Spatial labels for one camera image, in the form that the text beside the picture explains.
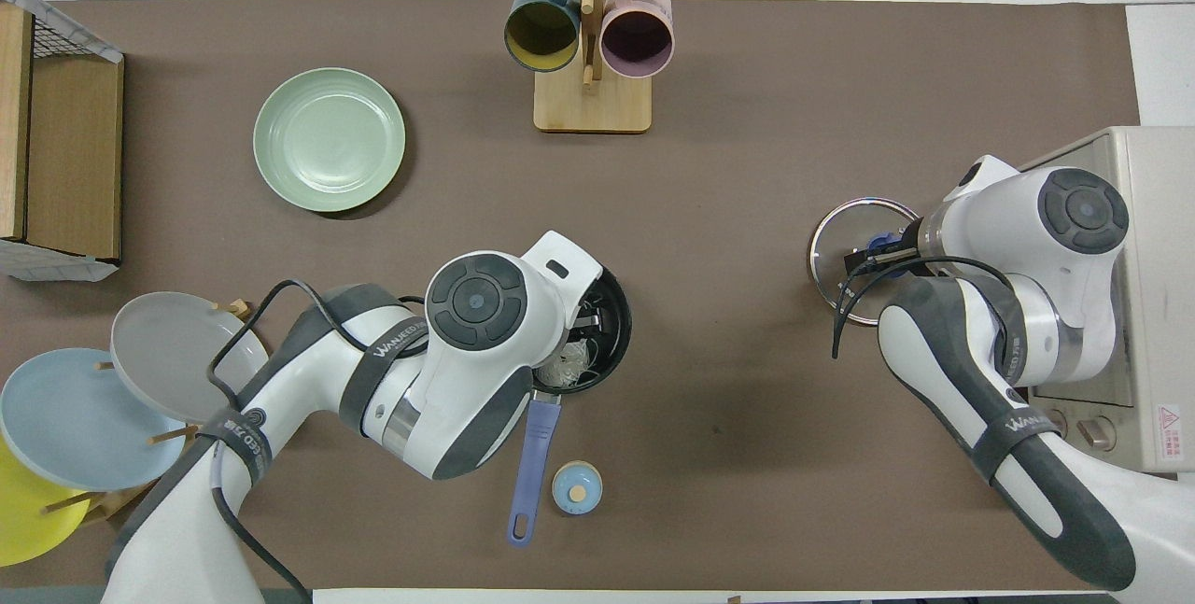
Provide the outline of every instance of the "blue mug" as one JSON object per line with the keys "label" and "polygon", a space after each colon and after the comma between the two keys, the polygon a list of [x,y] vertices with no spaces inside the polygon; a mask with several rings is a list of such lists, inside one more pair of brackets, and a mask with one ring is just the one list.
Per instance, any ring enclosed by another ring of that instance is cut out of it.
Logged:
{"label": "blue mug", "polygon": [[552,72],[580,48],[581,0],[515,0],[507,16],[507,50],[533,72]]}

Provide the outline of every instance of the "yellow plate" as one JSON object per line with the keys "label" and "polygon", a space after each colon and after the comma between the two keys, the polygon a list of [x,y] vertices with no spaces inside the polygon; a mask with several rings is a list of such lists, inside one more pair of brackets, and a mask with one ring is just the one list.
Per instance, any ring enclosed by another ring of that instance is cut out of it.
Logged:
{"label": "yellow plate", "polygon": [[74,504],[45,515],[41,510],[80,493],[38,477],[17,460],[0,438],[0,567],[32,560],[66,541],[90,504]]}

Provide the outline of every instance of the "mug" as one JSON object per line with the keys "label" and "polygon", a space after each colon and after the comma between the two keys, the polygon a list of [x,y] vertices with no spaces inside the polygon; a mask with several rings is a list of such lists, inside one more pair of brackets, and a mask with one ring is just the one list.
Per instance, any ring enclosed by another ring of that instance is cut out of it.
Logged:
{"label": "mug", "polygon": [[636,79],[651,77],[672,60],[672,0],[606,0],[602,59],[614,72]]}
{"label": "mug", "polygon": [[510,56],[533,72],[552,72],[572,61],[581,32],[581,0],[515,0],[507,16]]}

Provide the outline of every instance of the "purple handle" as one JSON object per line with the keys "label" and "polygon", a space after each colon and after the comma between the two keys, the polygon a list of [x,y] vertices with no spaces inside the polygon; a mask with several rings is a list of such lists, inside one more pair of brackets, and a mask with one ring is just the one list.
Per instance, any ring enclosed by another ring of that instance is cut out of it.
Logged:
{"label": "purple handle", "polygon": [[507,541],[520,548],[531,543],[535,531],[535,513],[539,511],[539,490],[544,486],[544,468],[547,465],[547,449],[552,445],[556,421],[560,419],[560,404],[532,401],[527,408],[527,434],[523,437],[522,460],[515,480],[515,498],[510,501],[510,523]]}

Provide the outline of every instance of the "small blue round container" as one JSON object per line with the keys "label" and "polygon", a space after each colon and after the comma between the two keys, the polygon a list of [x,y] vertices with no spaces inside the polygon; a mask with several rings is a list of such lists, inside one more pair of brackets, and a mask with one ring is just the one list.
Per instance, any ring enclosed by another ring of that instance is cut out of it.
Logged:
{"label": "small blue round container", "polygon": [[560,511],[584,515],[601,501],[601,475],[588,462],[569,462],[552,477],[552,499]]}

